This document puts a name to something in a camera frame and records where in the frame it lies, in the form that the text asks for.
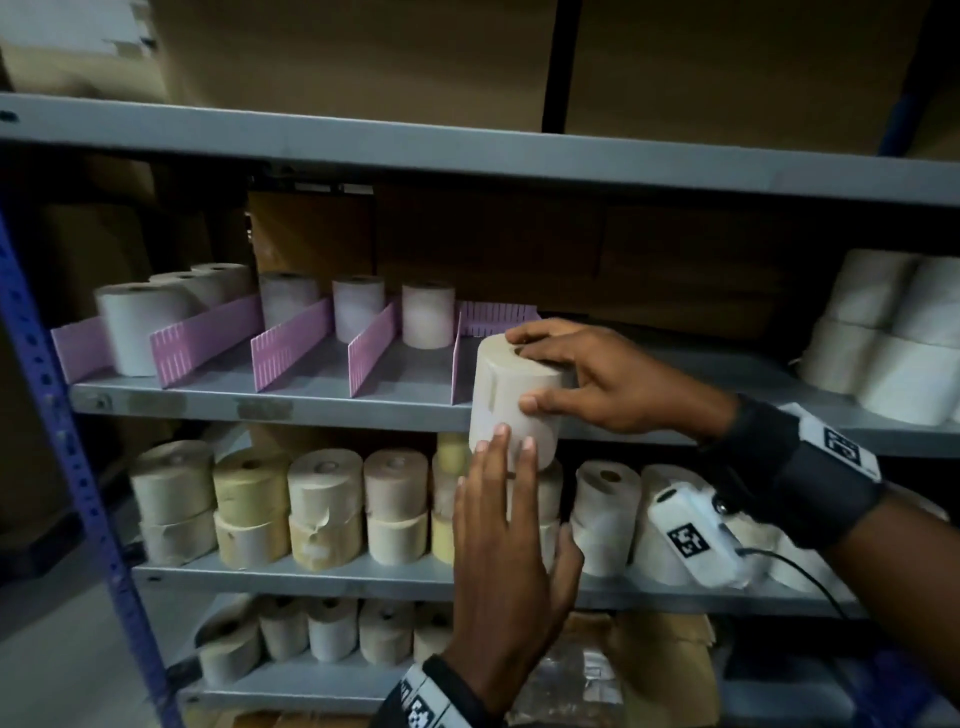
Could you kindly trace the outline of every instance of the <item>hand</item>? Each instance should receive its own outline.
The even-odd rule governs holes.
[[[533,321],[507,331],[520,356],[573,364],[579,389],[539,389],[520,410],[575,415],[613,432],[674,429],[695,440],[720,437],[733,422],[737,399],[643,353],[607,328],[564,319]]]
[[[461,478],[453,510],[453,639],[447,664],[503,717],[527,675],[557,639],[573,608],[584,555],[565,523],[553,572],[540,556],[537,444],[523,442],[507,523],[507,446],[510,428],[477,444]]]

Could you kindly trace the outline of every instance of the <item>person's right hand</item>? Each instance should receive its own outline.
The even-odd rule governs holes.
[[[528,415],[567,414],[613,432],[674,429],[696,440],[722,436],[737,399],[645,354],[607,328],[564,319],[507,331],[520,356],[572,364],[579,389],[539,389],[520,398]]]

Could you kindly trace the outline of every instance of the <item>blue metal post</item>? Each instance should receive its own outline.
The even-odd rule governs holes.
[[[36,401],[50,444],[70,489],[89,541],[104,567],[113,609],[127,633],[127,642],[147,685],[163,728],[183,728],[180,711],[156,646],[140,596],[124,563],[70,412],[66,387],[47,330],[40,322],[30,287],[13,251],[0,214],[0,314],[3,315],[20,367]]]

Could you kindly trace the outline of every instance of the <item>person's left hand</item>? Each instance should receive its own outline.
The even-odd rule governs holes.
[[[481,442],[454,505],[453,639],[443,654],[483,701],[503,716],[527,675],[557,639],[573,608],[584,555],[565,523],[552,573],[540,556],[537,444],[523,442],[507,522],[507,446],[498,425]]]

